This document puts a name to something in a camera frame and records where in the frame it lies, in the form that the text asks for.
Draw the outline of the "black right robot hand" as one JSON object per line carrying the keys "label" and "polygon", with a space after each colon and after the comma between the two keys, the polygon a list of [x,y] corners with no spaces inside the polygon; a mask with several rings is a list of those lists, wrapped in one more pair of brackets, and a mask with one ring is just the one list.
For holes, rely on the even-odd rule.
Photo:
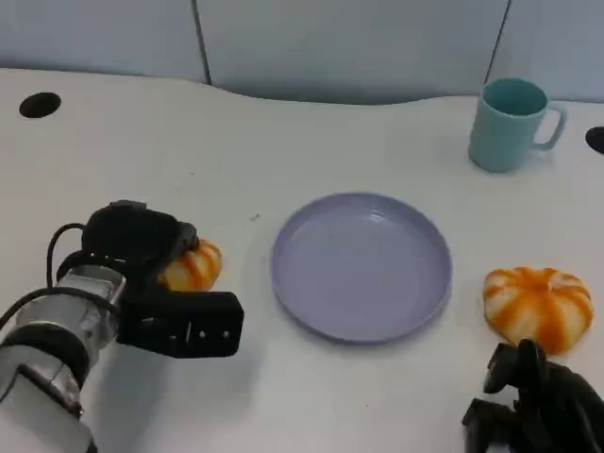
{"label": "black right robot hand", "polygon": [[475,398],[461,420],[465,450],[494,445],[511,452],[601,452],[603,399],[570,368],[550,361],[534,341],[497,345],[483,392],[517,390],[511,406]]}

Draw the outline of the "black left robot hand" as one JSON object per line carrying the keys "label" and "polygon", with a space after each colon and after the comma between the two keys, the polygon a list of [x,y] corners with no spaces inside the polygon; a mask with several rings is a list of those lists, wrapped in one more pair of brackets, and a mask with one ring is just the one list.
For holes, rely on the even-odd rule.
{"label": "black left robot hand", "polygon": [[196,228],[142,202],[119,200],[95,211],[82,233],[82,251],[122,266],[121,273],[141,284],[199,244]]}

